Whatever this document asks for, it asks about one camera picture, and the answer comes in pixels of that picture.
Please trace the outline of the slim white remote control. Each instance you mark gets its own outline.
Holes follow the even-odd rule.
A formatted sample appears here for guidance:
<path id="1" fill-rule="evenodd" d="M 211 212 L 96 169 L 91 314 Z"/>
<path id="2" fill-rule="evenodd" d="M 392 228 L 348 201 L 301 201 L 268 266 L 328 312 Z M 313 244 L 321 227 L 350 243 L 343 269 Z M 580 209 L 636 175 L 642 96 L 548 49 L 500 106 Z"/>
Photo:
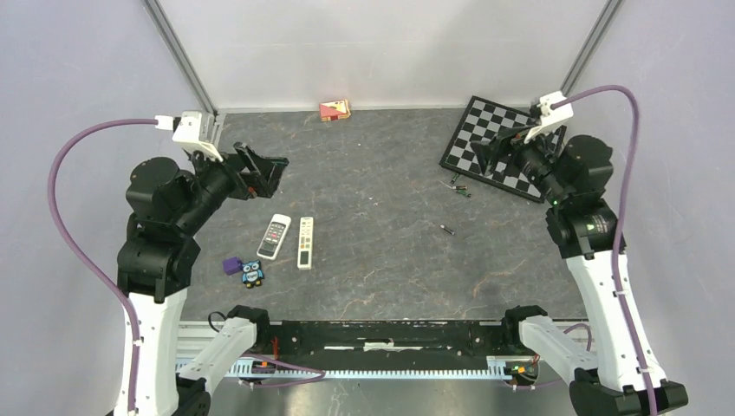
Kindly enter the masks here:
<path id="1" fill-rule="evenodd" d="M 299 221 L 297 268 L 310 270 L 313 263 L 314 218 L 303 217 Z"/>

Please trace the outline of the black battery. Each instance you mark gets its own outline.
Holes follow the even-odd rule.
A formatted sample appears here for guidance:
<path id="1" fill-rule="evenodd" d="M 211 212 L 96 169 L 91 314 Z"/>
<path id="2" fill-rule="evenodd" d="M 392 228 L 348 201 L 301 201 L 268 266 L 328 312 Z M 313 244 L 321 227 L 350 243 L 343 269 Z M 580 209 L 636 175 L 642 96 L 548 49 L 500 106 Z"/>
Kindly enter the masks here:
<path id="1" fill-rule="evenodd" d="M 454 235 L 456 234 L 456 231 L 452 230 L 452 229 L 451 229 L 450 227 L 448 227 L 448 226 L 446 226 L 446 225 L 444 225 L 444 224 L 441 224 L 441 225 L 440 225 L 439 227 L 440 227 L 440 228 L 441 228 L 441 229 L 442 229 L 443 231 L 445 231 L 445 232 L 449 233 L 450 235 L 453 235 L 453 236 L 454 236 Z"/>

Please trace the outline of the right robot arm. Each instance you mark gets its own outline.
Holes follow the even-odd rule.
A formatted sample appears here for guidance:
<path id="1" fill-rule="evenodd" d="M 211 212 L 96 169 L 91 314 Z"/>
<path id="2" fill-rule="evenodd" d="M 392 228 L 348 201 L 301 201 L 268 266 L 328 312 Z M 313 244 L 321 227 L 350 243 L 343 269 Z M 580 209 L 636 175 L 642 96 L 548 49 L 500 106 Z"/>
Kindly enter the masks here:
<path id="1" fill-rule="evenodd" d="M 505 313 L 503 347 L 513 354 L 529 348 L 544 359 L 579 415 L 661 415 L 686 406 L 686 388 L 667 377 L 647 341 L 628 278 L 622 214 L 603 197 L 612 149 L 589 135 L 551 148 L 549 137 L 526 140 L 524 133 L 508 128 L 470 146 L 482 170 L 507 159 L 549 203 L 547 230 L 581 293 L 595 352 L 538 306 Z"/>

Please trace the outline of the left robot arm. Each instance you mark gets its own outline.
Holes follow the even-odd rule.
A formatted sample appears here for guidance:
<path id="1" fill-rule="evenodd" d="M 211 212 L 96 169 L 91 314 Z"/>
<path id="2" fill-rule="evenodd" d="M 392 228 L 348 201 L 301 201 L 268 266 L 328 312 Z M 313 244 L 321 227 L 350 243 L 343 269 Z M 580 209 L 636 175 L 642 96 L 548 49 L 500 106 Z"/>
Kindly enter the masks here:
<path id="1" fill-rule="evenodd" d="M 229 198 L 271 198 L 289 165 L 243 143 L 219 159 L 195 152 L 191 162 L 187 171 L 173 159 L 155 157 L 130 176 L 126 199 L 132 212 L 117 256 L 128 341 L 117 415 L 205 415 L 238 356 L 246 349 L 262 353 L 272 342 L 264 310 L 236 307 L 191 364 L 175 367 L 180 317 L 200 253 L 197 233 Z"/>

